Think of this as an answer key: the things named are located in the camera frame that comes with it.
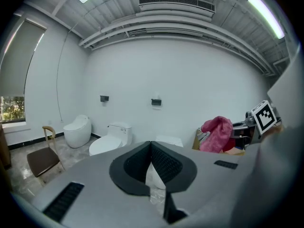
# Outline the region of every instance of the window blind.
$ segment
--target window blind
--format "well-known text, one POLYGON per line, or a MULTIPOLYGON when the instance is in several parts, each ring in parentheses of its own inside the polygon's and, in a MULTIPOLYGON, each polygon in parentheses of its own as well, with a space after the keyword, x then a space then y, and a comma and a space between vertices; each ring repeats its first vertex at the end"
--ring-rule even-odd
POLYGON ((22 23, 4 55, 0 68, 0 96, 24 96, 28 67, 44 32, 44 29, 30 22, 22 23))

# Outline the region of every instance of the wooden chair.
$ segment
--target wooden chair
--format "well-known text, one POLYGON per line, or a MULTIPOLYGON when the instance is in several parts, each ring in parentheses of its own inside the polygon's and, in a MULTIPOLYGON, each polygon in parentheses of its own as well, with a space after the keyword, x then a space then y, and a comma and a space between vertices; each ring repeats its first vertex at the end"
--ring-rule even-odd
MULTIPOLYGON (((44 131, 44 135, 46 137, 48 147, 41 149, 41 150, 34 151, 27 155, 29 167, 32 170, 34 176, 37 178, 39 178, 41 175, 46 173, 48 170, 50 170, 51 168, 56 166, 58 163, 61 164, 61 166, 64 170, 62 162, 60 161, 60 159, 58 157, 56 141, 55 141, 55 136, 56 136, 55 130, 50 126, 43 126, 42 128, 44 131), (52 132, 52 136, 48 137, 47 130, 52 132), (56 153, 51 149, 50 144, 49 144, 49 139, 53 140, 53 145, 54 145, 56 153)), ((41 178, 39 180, 41 181, 42 185, 45 185, 46 181, 43 178, 41 178)))

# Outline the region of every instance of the toilet lid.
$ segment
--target toilet lid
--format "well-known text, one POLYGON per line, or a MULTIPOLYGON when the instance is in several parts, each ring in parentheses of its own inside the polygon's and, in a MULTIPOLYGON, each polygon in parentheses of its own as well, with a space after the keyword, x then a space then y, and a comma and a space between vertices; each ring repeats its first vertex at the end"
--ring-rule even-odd
POLYGON ((104 153, 110 150, 117 149, 122 146, 122 141, 112 136, 105 136, 94 141, 90 148, 90 155, 104 153))

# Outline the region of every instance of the tankless toilet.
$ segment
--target tankless toilet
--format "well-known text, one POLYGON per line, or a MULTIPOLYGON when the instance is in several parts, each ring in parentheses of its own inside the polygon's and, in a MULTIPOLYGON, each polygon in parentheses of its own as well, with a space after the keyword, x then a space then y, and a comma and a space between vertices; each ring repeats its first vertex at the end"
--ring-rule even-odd
POLYGON ((126 123, 112 123, 109 125, 108 134, 94 141, 89 154, 95 155, 114 150, 132 142, 132 127, 126 123))
POLYGON ((85 115, 79 115, 71 123, 63 127, 67 144, 71 148, 79 148, 89 142, 91 137, 91 120, 85 115))

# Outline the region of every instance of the toilet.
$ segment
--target toilet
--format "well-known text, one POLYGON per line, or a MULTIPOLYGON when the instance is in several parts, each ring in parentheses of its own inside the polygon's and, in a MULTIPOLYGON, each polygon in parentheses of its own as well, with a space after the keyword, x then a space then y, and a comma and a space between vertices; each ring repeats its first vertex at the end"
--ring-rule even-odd
POLYGON ((79 148, 89 142, 91 130, 91 120, 85 115, 77 116, 71 124, 63 127, 66 142, 71 148, 79 148))
MULTIPOLYGON (((171 136, 165 136, 165 135, 158 135, 156 136, 157 142, 164 142, 169 144, 174 144, 179 147, 184 147, 182 145, 181 139, 171 136)), ((152 180, 154 185, 159 189, 166 189, 165 184, 162 182, 160 176, 158 175, 157 171, 155 170, 154 166, 152 165, 152 180)))
POLYGON ((90 148, 90 156, 111 151, 129 145, 132 142, 132 127, 127 123, 111 123, 108 134, 94 141, 90 148))

